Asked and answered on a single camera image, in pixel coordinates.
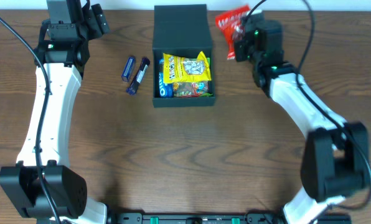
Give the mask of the red Hacks candy bag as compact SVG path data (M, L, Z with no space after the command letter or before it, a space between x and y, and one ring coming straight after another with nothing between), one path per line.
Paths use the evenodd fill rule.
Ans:
M230 11L223 12L215 17L215 25L222 32L228 44L227 60L235 58L233 46L234 35L242 33L240 31L241 19L250 12L249 5L244 5Z

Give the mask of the yellow Hacks candy bag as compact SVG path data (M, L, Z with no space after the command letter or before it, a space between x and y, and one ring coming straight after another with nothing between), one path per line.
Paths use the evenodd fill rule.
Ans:
M165 84L212 80L210 64L203 51L196 58L163 54L163 60L163 82Z

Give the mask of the blue Oreo cookie pack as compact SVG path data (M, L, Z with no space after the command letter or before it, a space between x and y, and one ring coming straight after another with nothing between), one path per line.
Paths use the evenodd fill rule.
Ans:
M160 59L159 61L159 96L161 98L172 98L174 96L173 93L173 85L164 83L164 59Z

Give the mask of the green Haribo gummy bag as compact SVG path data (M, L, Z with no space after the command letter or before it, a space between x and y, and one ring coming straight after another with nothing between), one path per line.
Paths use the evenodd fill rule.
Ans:
M209 92L209 81L203 82L176 82L172 84L173 97L192 98L192 97L211 97Z

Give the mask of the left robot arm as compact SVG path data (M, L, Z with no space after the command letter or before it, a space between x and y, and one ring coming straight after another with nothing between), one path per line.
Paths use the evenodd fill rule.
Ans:
M37 87L26 140L16 163L2 167L0 186L23 218L39 223L109 223L108 207L88 196L87 183L71 170L68 142L75 98L89 43L110 30L99 4L47 2L36 47Z

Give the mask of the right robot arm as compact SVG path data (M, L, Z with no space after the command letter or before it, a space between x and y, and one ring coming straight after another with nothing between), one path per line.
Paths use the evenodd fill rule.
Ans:
M253 64L253 79L268 98L279 104L303 133L302 188L268 223L314 223L331 207L356 191L369 189L371 166L368 132L362 123L349 123L328 108L306 85L299 69L284 60L283 33L278 21L242 20L244 35L234 42L236 60Z

